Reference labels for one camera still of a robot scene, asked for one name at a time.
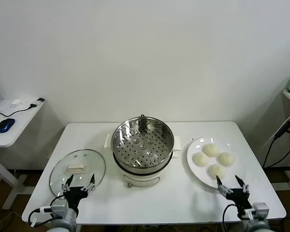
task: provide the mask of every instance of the cable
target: cable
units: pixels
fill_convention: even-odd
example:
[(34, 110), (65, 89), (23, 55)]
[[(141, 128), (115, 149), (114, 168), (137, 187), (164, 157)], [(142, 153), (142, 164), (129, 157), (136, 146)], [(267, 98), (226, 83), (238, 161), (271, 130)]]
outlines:
[(53, 205), (53, 203), (55, 202), (55, 200), (57, 200), (58, 198), (61, 198), (61, 197), (63, 197), (63, 195), (60, 195), (60, 196), (55, 197), (55, 198), (51, 201), (50, 206)]
[(2, 115), (2, 116), (5, 116), (5, 117), (10, 117), (10, 116), (12, 116), (13, 114), (16, 114), (16, 113), (18, 113), (18, 112), (22, 112), (22, 111), (26, 111), (26, 110), (29, 110), (29, 109), (31, 109), (33, 106), (29, 106), (27, 109), (25, 109), (25, 110), (17, 110), (17, 111), (15, 111), (15, 112), (13, 112), (13, 113), (11, 113), (11, 114), (9, 114), (9, 115), (5, 115), (5, 114), (3, 114), (3, 113), (1, 113), (0, 112), (0, 115)]
[[(39, 212), (40, 212), (40, 209), (35, 209), (35, 210), (33, 210), (33, 211), (29, 214), (29, 217), (28, 217), (28, 224), (29, 224), (30, 226), (31, 226), (31, 224), (32, 224), (32, 222), (31, 222), (31, 216), (32, 216), (32, 214), (34, 214), (34, 213), (39, 213)], [(48, 222), (50, 222), (50, 221), (56, 220), (56, 219), (61, 219), (61, 217), (53, 217), (53, 218), (51, 218), (51, 219), (49, 219), (49, 220), (46, 220), (46, 221), (44, 221), (44, 222), (42, 222), (42, 223), (35, 224), (33, 227), (36, 228), (36, 227), (42, 226), (42, 225), (44, 225), (44, 224), (46, 224), (46, 223), (48, 223)]]
[[(6, 211), (11, 211), (4, 219), (2, 219), (1, 220), (1, 218), (0, 218), (0, 232), (2, 232), (2, 231), (4, 231), (6, 228), (8, 228), (10, 225), (11, 225), (11, 223), (12, 223), (12, 221), (13, 221), (13, 219), (14, 219), (14, 215), (17, 215), (18, 217), (20, 217), (21, 218), (21, 216), (17, 213), (17, 212), (15, 212), (15, 211), (13, 211), (13, 210), (1, 210), (0, 211), (0, 214), (1, 213), (4, 213), (4, 212), (6, 212)], [(10, 215), (12, 215), (12, 217), (11, 217), (11, 220), (7, 223), (7, 225), (5, 226), (5, 227), (3, 227), (3, 222), (10, 216)]]
[(226, 223), (225, 223), (225, 221), (224, 221), (224, 217), (225, 217), (225, 215), (226, 215), (227, 209), (228, 209), (229, 207), (231, 207), (231, 206), (236, 206), (236, 205), (235, 205), (235, 204), (229, 204), (229, 205), (224, 209), (223, 214), (222, 214), (222, 226), (223, 226), (223, 229), (224, 229), (225, 232), (227, 232), (227, 226), (226, 226)]
[(265, 163), (266, 163), (267, 157), (269, 156), (269, 153), (270, 153), (270, 151), (271, 151), (272, 145), (273, 145), (273, 143), (275, 142), (276, 139), (277, 139), (277, 138), (274, 138), (274, 139), (273, 139), (273, 141), (271, 142), (271, 145), (270, 145), (270, 147), (269, 147), (269, 149), (268, 149), (268, 151), (267, 151), (267, 153), (266, 153), (265, 160), (264, 160), (263, 165), (262, 165), (263, 168), (264, 168), (264, 166), (265, 166)]
[(280, 163), (281, 161), (283, 161), (288, 155), (290, 154), (290, 150), (287, 152), (287, 154), (282, 158), (282, 159), (280, 159), (279, 161), (277, 161), (276, 163), (274, 163), (274, 164), (272, 164), (272, 165), (270, 165), (270, 166), (268, 166), (267, 168), (271, 168), (271, 167), (273, 167), (274, 165), (276, 165), (276, 164), (278, 164), (278, 163)]
[(29, 109), (31, 109), (31, 108), (33, 108), (33, 107), (37, 107), (38, 105), (42, 104), (44, 101), (45, 101), (44, 98), (39, 98), (38, 100), (36, 100), (36, 101), (34, 101), (33, 103), (31, 103), (30, 106), (29, 106), (27, 109), (24, 109), (24, 110), (17, 110), (17, 111), (15, 111), (15, 112), (13, 112), (13, 113), (11, 113), (11, 114), (9, 114), (9, 115), (5, 115), (5, 114), (3, 114), (3, 113), (0, 112), (0, 115), (2, 115), (2, 116), (4, 116), (4, 117), (10, 117), (10, 116), (12, 116), (13, 114), (16, 114), (16, 113), (18, 113), (18, 112), (26, 111), (26, 110), (29, 110)]
[[(4, 227), (4, 228), (2, 228), (2, 223), (10, 216), (10, 215), (12, 215), (12, 218), (11, 218), (11, 221)], [(1, 225), (1, 227), (0, 227), (0, 232), (2, 232), (2, 231), (4, 231), (6, 228), (8, 228), (10, 225), (11, 225), (11, 223), (12, 223), (12, 221), (13, 221), (13, 219), (14, 219), (14, 215), (17, 215), (18, 217), (20, 217), (21, 218), (21, 216), (17, 213), (17, 212), (15, 212), (15, 211), (12, 211), (12, 212), (10, 212), (4, 219), (2, 219), (2, 220), (0, 220), (0, 225)]]
[(281, 232), (284, 232), (285, 231), (285, 225), (284, 225), (284, 223), (285, 223), (286, 220), (290, 220), (290, 217), (286, 217), (286, 218), (284, 218), (284, 219), (281, 220)]
[(268, 144), (268, 142), (276, 135), (276, 133), (285, 125), (285, 123), (290, 119), (290, 116), (280, 125), (278, 130), (258, 149), (258, 152), (261, 151), (261, 149)]

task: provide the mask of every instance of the black cable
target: black cable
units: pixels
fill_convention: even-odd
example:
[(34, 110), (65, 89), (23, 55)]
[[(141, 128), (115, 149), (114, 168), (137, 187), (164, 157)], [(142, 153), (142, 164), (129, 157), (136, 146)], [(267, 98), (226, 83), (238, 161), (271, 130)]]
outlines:
[[(7, 210), (0, 210), (0, 214), (4, 213), (4, 212), (6, 212), (6, 211), (13, 212), (13, 210), (11, 210), (11, 209), (7, 209)], [(14, 219), (14, 212), (12, 213), (11, 220), (10, 220), (10, 221), (9, 221), (9, 222), (6, 224), (6, 226), (5, 226), (5, 227), (3, 227), (3, 222), (4, 222), (4, 221), (1, 221), (1, 222), (2, 222), (2, 224), (1, 224), (2, 228), (1, 228), (0, 232), (4, 231), (6, 228), (8, 228), (8, 227), (11, 225), (11, 223), (12, 223), (13, 219)]]
[(222, 214), (222, 226), (223, 226), (223, 229), (224, 229), (225, 232), (227, 232), (227, 226), (226, 226), (226, 223), (225, 223), (225, 221), (224, 221), (224, 217), (225, 217), (225, 215), (226, 215), (227, 209), (228, 209), (229, 207), (231, 207), (231, 206), (236, 206), (236, 205), (235, 205), (235, 204), (229, 204), (229, 205), (224, 209), (223, 214)]
[(55, 202), (55, 200), (57, 200), (57, 199), (60, 198), (60, 197), (63, 197), (63, 195), (60, 195), (60, 196), (55, 197), (55, 198), (51, 201), (50, 206), (52, 206), (52, 204)]
[(285, 159), (289, 154), (290, 154), (290, 150), (287, 152), (287, 154), (286, 154), (282, 159), (280, 159), (280, 160), (277, 161), (276, 163), (274, 163), (274, 164), (268, 166), (267, 168), (271, 168), (271, 167), (273, 167), (274, 165), (280, 163), (280, 162), (283, 161), (283, 160), (284, 160), (284, 159)]
[(267, 153), (266, 153), (266, 157), (265, 157), (265, 160), (264, 160), (263, 165), (262, 165), (263, 168), (264, 168), (264, 166), (265, 166), (265, 163), (266, 163), (267, 157), (268, 157), (269, 154), (270, 154), (270, 151), (271, 151), (272, 145), (273, 145), (273, 143), (275, 142), (276, 139), (277, 139), (277, 138), (275, 137), (275, 138), (272, 140), (271, 145), (270, 145), (270, 147), (269, 147), (269, 149), (268, 149), (268, 151), (267, 151)]
[[(39, 212), (40, 212), (40, 209), (35, 209), (35, 210), (33, 210), (33, 211), (29, 214), (29, 217), (28, 217), (28, 224), (29, 224), (30, 226), (31, 226), (31, 224), (32, 224), (32, 222), (31, 222), (31, 216), (32, 216), (32, 214), (34, 214), (34, 213), (39, 213)], [(44, 224), (46, 224), (46, 223), (48, 223), (48, 222), (50, 222), (50, 221), (56, 220), (56, 219), (61, 219), (61, 217), (53, 217), (53, 218), (51, 218), (51, 219), (49, 219), (49, 220), (46, 220), (46, 221), (44, 221), (44, 222), (42, 222), (42, 223), (35, 224), (33, 227), (36, 228), (36, 227), (42, 226), (42, 225), (44, 225)]]
[(9, 221), (9, 223), (7, 223), (5, 227), (2, 227), (0, 232), (2, 232), (5, 229), (7, 229), (11, 225), (11, 223), (13, 222), (13, 219), (14, 219), (14, 213), (12, 213), (12, 217), (11, 217), (11, 220)]
[(284, 219), (281, 220), (281, 232), (284, 232), (285, 231), (285, 221), (286, 220), (290, 220), (290, 217), (285, 217)]
[(10, 115), (5, 115), (5, 114), (3, 114), (3, 113), (0, 112), (0, 115), (5, 116), (5, 117), (10, 117), (10, 116), (12, 116), (13, 114), (16, 114), (16, 113), (18, 113), (18, 112), (22, 112), (22, 111), (26, 111), (26, 110), (29, 110), (29, 109), (31, 109), (31, 108), (32, 108), (32, 106), (29, 106), (29, 107), (28, 107), (27, 109), (25, 109), (25, 110), (17, 110), (17, 111), (15, 111), (15, 112), (11, 113)]

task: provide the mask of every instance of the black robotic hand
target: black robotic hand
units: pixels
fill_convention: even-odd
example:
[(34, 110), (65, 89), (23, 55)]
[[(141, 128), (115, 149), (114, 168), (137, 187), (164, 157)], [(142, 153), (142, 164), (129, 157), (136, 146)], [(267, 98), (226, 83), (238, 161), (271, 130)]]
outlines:
[(235, 176), (237, 182), (241, 186), (241, 188), (228, 188), (224, 186), (219, 179), (217, 178), (217, 190), (228, 200), (234, 201), (238, 214), (237, 216), (240, 219), (244, 219), (243, 216), (245, 215), (245, 209), (251, 209), (251, 204), (248, 201), (249, 198), (249, 185), (245, 185), (245, 183), (240, 179), (238, 176)]

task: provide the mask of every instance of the power cord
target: power cord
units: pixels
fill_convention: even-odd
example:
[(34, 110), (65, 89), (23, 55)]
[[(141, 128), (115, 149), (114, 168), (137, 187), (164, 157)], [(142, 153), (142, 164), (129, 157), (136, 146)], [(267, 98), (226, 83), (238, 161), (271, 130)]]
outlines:
[(278, 131), (286, 124), (286, 122), (288, 122), (290, 119), (290, 116), (281, 124), (281, 126), (278, 128), (278, 130), (276, 130), (276, 132), (258, 149), (258, 151), (261, 151), (261, 149), (268, 144), (268, 142), (274, 137), (276, 136), (276, 134), (278, 133)]
[[(268, 151), (267, 151), (267, 154), (266, 154), (266, 157), (265, 157), (265, 160), (264, 160), (263, 166), (262, 166), (263, 168), (265, 168), (265, 163), (266, 163), (267, 157), (268, 157), (268, 155), (269, 155), (269, 153), (270, 153), (270, 151), (271, 151), (272, 145), (273, 145), (273, 143), (274, 143), (275, 140), (276, 140), (276, 139), (274, 138), (274, 140), (271, 142), (271, 145), (270, 145), (270, 147), (269, 147), (269, 149), (268, 149)], [(268, 166), (268, 167), (266, 167), (266, 168), (271, 168), (271, 167), (273, 167), (274, 165), (280, 163), (280, 162), (283, 161), (283, 160), (284, 160), (284, 159), (285, 159), (289, 154), (290, 154), (290, 150), (286, 153), (286, 155), (285, 155), (283, 158), (281, 158), (279, 161), (277, 161), (276, 163), (274, 163), (274, 164), (272, 164), (272, 165), (270, 165), (270, 166)]]
[[(45, 211), (46, 213), (47, 213), (47, 212), (48, 212), (48, 213), (52, 212), (51, 209), (45, 209), (44, 211)], [(35, 209), (35, 210), (33, 210), (33, 211), (29, 214), (29, 217), (28, 217), (28, 224), (29, 224), (31, 227), (33, 227), (33, 228), (37, 228), (37, 227), (39, 227), (39, 226), (42, 226), (42, 225), (44, 225), (44, 224), (46, 224), (46, 223), (48, 223), (48, 222), (50, 222), (50, 221), (56, 220), (56, 219), (62, 219), (61, 217), (52, 217), (51, 219), (46, 220), (46, 221), (44, 221), (44, 222), (42, 222), (42, 223), (32, 225), (32, 222), (31, 222), (31, 216), (32, 216), (32, 214), (34, 214), (34, 213), (40, 213), (40, 209)]]
[(284, 225), (284, 223), (285, 223), (286, 220), (290, 220), (290, 217), (285, 217), (284, 219), (281, 220), (281, 225), (280, 225), (281, 232), (285, 232), (285, 225)]
[[(274, 142), (279, 139), (285, 132), (286, 133), (289, 133), (290, 134), (290, 131), (289, 131), (289, 128), (290, 128), (290, 121), (289, 121), (289, 118), (284, 122), (284, 124), (277, 130), (277, 132), (274, 134), (274, 139), (272, 140), (270, 146), (269, 146), (269, 149), (267, 151), (267, 154), (265, 156), (265, 159), (264, 159), (264, 162), (263, 162), (263, 165), (262, 165), (262, 168), (265, 168), (265, 164), (266, 164), (266, 161), (267, 161), (267, 158), (270, 154), (270, 151), (272, 149), (272, 146), (274, 144)], [(270, 167), (273, 167), (274, 165), (280, 163), (281, 161), (283, 161), (288, 155), (290, 154), (290, 150), (287, 152), (287, 154), (281, 159), (279, 160), (278, 162), (270, 165), (269, 167), (267, 168), (270, 168)]]
[[(4, 218), (4, 219), (1, 219), (0, 218), (0, 232), (3, 232), (5, 229), (7, 229), (10, 225), (11, 225), (11, 223), (12, 223), (12, 221), (13, 221), (13, 219), (14, 219), (14, 215), (17, 215), (18, 217), (20, 217), (21, 218), (21, 216), (17, 213), (17, 212), (15, 212), (15, 211), (13, 211), (13, 210), (1, 210), (0, 211), (0, 214), (2, 214), (2, 213), (4, 213), (4, 212), (7, 212), (7, 211), (10, 211), (10, 213)], [(6, 219), (8, 219), (10, 216), (12, 216), (11, 217), (11, 219), (9, 220), (9, 222), (5, 225), (5, 226), (3, 226), (3, 222), (6, 220)]]
[(5, 115), (5, 114), (3, 114), (3, 113), (0, 112), (0, 115), (2, 115), (2, 116), (4, 116), (4, 117), (10, 117), (10, 116), (12, 116), (13, 114), (16, 114), (16, 113), (18, 113), (18, 112), (27, 111), (27, 110), (29, 110), (29, 109), (31, 109), (31, 108), (37, 107), (39, 104), (41, 104), (41, 103), (44, 102), (44, 101), (45, 101), (44, 98), (39, 98), (39, 99), (36, 100), (35, 102), (31, 103), (30, 106), (29, 106), (27, 109), (24, 109), (24, 110), (17, 110), (17, 111), (15, 111), (15, 112), (13, 112), (13, 113), (11, 113), (11, 114), (9, 114), (9, 115)]
[(225, 221), (224, 221), (224, 217), (226, 216), (227, 209), (228, 209), (229, 207), (231, 207), (231, 206), (235, 206), (235, 207), (236, 207), (235, 204), (229, 204), (229, 205), (224, 209), (223, 214), (222, 214), (222, 227), (223, 227), (223, 230), (224, 230), (225, 232), (227, 232), (228, 230), (227, 230), (226, 223), (225, 223)]

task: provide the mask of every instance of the computer mouse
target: computer mouse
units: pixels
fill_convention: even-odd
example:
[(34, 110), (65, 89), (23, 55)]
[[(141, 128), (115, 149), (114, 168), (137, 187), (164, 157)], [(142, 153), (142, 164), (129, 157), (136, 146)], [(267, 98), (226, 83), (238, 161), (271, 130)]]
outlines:
[(7, 132), (11, 126), (15, 123), (15, 119), (13, 118), (7, 118), (0, 122), (0, 133)]

